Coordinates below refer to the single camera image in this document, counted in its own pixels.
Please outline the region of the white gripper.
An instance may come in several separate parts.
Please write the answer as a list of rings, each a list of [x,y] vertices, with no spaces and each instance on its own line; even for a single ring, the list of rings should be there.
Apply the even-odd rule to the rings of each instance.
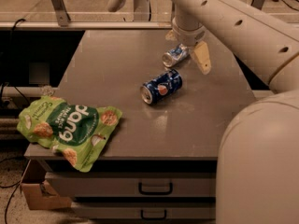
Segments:
[[[172,30],[166,35],[168,41],[177,41],[191,49],[192,60],[200,71],[207,75],[211,71],[211,61],[208,45],[204,39],[206,28],[194,16],[179,6],[175,6]]]

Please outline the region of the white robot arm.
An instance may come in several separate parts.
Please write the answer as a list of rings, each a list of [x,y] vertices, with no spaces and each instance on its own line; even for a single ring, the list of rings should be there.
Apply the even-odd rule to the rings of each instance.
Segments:
[[[221,139],[217,224],[299,224],[299,37],[296,28],[239,0],[171,0],[176,38],[207,28],[241,62],[254,89]]]

